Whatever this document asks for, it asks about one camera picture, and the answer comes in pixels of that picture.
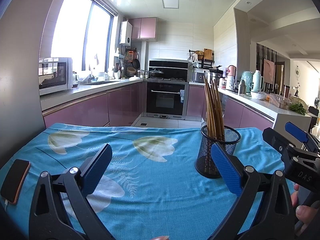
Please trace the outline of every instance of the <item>microwave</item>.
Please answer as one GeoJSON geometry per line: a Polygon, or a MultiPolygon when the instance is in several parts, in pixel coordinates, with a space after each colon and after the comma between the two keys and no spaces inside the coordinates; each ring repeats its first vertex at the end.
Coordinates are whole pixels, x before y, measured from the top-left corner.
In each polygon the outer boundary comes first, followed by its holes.
{"type": "Polygon", "coordinates": [[[71,89],[73,83],[72,58],[40,58],[38,75],[40,95],[71,89]]]}

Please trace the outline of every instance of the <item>green vegetable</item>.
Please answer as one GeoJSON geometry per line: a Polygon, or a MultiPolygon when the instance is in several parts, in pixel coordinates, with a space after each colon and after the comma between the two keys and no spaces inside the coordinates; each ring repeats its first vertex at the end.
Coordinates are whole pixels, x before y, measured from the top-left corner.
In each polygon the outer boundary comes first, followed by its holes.
{"type": "Polygon", "coordinates": [[[289,110],[296,112],[298,114],[303,114],[303,115],[306,114],[306,110],[304,109],[303,104],[301,103],[289,105],[289,110]]]}

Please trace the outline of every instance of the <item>black wire mesh cup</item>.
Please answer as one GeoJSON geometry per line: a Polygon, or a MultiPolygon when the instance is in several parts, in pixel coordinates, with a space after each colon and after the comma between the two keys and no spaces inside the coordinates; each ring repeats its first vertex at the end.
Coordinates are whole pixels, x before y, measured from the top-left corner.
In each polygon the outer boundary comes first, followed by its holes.
{"type": "Polygon", "coordinates": [[[224,141],[212,139],[207,136],[208,128],[205,125],[201,128],[202,140],[200,144],[198,158],[196,160],[196,170],[204,177],[210,179],[220,178],[221,175],[211,158],[212,144],[219,142],[226,150],[226,153],[233,155],[236,144],[240,141],[241,136],[235,129],[224,127],[224,141]]]}

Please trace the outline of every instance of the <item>chopsticks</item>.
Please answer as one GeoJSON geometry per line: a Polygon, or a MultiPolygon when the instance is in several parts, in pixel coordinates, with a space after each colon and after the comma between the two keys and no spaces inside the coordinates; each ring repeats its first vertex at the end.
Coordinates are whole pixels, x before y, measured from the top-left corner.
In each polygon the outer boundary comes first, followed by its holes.
{"type": "Polygon", "coordinates": [[[224,141],[224,124],[217,84],[211,81],[211,86],[209,86],[206,79],[204,79],[204,83],[205,97],[207,100],[207,135],[210,138],[224,141]]]}

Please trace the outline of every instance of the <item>pink painting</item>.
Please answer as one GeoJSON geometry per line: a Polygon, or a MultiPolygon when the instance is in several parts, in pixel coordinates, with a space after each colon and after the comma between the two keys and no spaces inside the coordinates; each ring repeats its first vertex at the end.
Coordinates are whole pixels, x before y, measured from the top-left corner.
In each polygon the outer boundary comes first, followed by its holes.
{"type": "Polygon", "coordinates": [[[264,59],[264,65],[263,65],[263,77],[264,81],[269,84],[273,84],[273,80],[275,77],[275,63],[264,59]]]}

